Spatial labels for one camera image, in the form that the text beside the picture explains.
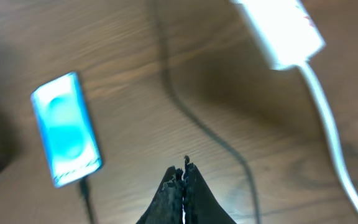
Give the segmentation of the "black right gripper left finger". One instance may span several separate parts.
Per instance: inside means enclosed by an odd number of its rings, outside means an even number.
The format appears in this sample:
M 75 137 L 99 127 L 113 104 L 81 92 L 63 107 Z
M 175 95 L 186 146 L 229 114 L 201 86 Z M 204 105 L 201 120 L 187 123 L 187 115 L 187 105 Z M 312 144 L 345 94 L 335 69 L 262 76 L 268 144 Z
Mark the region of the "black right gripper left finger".
M 136 224 L 183 224 L 183 170 L 169 167 L 144 214 Z

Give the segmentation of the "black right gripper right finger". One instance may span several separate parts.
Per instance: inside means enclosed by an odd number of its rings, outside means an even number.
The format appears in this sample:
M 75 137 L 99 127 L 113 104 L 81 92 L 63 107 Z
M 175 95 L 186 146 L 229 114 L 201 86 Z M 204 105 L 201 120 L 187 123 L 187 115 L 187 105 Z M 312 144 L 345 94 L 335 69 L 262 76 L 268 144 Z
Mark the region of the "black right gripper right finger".
M 183 211 L 185 224 L 236 224 L 215 199 L 197 166 L 185 156 Z

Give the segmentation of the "blue screen smartphone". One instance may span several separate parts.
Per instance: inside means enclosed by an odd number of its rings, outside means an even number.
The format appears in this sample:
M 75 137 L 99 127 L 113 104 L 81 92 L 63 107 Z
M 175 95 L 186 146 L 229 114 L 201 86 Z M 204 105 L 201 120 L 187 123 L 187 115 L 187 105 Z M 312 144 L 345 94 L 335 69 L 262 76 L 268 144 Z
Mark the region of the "blue screen smartphone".
M 30 100 L 56 188 L 80 180 L 103 166 L 76 72 L 39 86 Z

